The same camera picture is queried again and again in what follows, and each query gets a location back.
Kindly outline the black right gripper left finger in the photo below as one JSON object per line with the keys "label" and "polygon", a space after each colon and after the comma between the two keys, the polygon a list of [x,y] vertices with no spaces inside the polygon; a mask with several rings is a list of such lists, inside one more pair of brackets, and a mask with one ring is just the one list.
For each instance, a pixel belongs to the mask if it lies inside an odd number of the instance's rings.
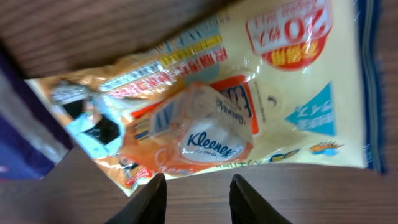
{"label": "black right gripper left finger", "polygon": [[164,224],[166,207],[166,179],[163,174],[157,174],[105,224]]}

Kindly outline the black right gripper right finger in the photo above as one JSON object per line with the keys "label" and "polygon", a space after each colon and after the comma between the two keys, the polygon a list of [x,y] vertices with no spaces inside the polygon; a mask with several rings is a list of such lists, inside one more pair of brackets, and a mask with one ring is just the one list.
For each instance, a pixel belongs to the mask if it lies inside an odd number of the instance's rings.
{"label": "black right gripper right finger", "polygon": [[292,224],[241,175],[233,175],[229,205],[233,224]]}

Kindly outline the orange Kleenex tissue pack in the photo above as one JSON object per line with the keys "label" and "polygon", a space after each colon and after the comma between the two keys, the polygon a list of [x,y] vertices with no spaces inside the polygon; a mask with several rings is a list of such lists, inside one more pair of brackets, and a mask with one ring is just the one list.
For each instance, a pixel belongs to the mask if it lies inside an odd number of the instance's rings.
{"label": "orange Kleenex tissue pack", "polygon": [[155,172],[190,175],[246,159],[251,124],[214,88],[192,83],[128,124],[119,153]]}

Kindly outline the yellow orange snack bag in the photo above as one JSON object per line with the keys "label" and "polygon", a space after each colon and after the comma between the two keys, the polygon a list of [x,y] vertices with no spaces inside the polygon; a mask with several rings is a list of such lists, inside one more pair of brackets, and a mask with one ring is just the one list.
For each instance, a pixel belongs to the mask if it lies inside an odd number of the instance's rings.
{"label": "yellow orange snack bag", "polygon": [[126,126],[192,83],[251,119],[254,147],[244,160],[190,175],[271,163],[384,172],[379,7],[240,1],[142,54],[28,85],[126,195],[161,173],[120,155]]}

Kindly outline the red purple snack packet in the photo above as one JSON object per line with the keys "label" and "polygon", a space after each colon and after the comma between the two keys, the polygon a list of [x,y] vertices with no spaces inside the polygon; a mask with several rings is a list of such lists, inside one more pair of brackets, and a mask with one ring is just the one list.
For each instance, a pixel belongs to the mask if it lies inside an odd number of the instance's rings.
{"label": "red purple snack packet", "polygon": [[1,44],[1,181],[41,179],[74,147]]}

